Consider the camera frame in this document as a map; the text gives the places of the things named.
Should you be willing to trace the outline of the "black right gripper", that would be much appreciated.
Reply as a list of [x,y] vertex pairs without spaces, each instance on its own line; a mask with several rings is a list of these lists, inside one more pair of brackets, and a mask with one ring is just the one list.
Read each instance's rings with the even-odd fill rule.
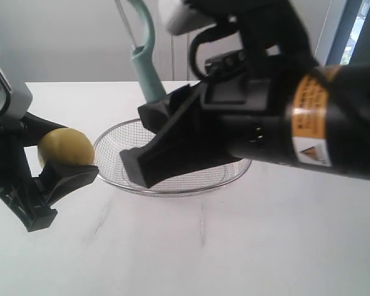
[[332,100],[323,83],[335,79],[336,67],[305,70],[281,57],[271,65],[267,77],[240,74],[205,91],[203,83],[187,84],[140,106],[143,127],[154,137],[120,152],[130,181],[149,189],[240,159],[333,168]]

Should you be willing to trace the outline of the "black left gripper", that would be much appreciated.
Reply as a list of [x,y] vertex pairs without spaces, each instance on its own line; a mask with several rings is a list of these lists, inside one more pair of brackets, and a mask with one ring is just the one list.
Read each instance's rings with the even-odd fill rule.
[[0,120],[0,199],[28,232],[50,227],[57,210],[50,206],[82,187],[92,184],[95,165],[66,165],[48,160],[38,177],[32,177],[24,147],[64,125],[29,112],[20,120]]

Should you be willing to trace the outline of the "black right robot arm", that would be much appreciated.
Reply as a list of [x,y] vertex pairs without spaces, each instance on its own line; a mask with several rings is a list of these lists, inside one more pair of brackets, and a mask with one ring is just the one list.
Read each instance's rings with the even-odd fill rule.
[[370,64],[322,67],[307,55],[146,103],[153,138],[120,152],[129,179],[164,180],[251,160],[370,180]]

